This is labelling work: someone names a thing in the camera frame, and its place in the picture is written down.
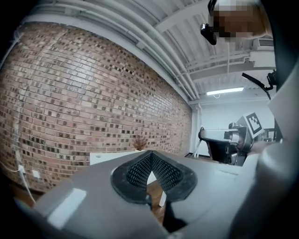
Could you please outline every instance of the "dried plant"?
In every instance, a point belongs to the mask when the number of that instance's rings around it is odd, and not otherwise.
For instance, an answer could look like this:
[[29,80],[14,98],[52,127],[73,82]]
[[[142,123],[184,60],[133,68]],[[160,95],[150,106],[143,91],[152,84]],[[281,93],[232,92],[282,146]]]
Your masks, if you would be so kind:
[[148,139],[143,138],[141,135],[136,135],[136,137],[133,139],[133,146],[141,151],[146,146]]

